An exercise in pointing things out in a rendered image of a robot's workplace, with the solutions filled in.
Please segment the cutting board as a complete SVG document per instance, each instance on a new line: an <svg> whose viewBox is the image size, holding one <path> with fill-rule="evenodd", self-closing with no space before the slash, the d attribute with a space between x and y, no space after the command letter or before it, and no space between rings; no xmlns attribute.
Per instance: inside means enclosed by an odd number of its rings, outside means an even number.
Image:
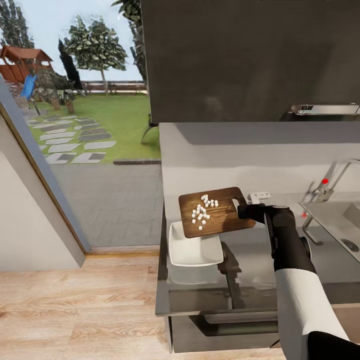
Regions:
<svg viewBox="0 0 360 360"><path fill-rule="evenodd" d="M247 205L238 187L180 195L178 202L184 236L193 239L253 228L256 221L251 218L240 219L233 199L237 199L240 205ZM199 206L204 211L199 210ZM194 213L195 217L192 217L193 210L199 210L199 214Z"/></svg>

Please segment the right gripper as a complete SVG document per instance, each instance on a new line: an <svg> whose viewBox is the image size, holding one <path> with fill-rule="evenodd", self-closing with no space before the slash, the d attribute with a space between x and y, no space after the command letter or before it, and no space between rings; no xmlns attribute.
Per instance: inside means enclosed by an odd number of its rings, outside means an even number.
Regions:
<svg viewBox="0 0 360 360"><path fill-rule="evenodd" d="M256 210L258 209L258 207L260 206L265 206L265 203L259 203L259 204L251 204L251 205L238 205L237 209L238 209L238 218L239 219L252 219L255 220L257 222L260 222L256 219ZM262 222L260 222L262 223Z"/></svg>

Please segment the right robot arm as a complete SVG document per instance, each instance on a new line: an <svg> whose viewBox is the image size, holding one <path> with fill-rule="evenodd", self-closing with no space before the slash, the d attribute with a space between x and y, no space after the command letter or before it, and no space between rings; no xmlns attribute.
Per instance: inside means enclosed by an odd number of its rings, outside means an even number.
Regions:
<svg viewBox="0 0 360 360"><path fill-rule="evenodd" d="M360 344L350 342L316 274L306 237L296 229L289 206L260 200L268 191L252 192L238 205L239 219L265 224L274 259L278 335L286 360L360 360Z"/></svg>

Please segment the bowl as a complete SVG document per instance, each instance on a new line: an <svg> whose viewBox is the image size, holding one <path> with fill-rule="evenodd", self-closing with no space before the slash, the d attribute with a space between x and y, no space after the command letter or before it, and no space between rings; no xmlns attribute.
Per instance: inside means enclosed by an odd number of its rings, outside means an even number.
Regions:
<svg viewBox="0 0 360 360"><path fill-rule="evenodd" d="M181 267L204 267L224 261L219 234L186 238L182 221L173 222L169 230L171 263Z"/></svg>

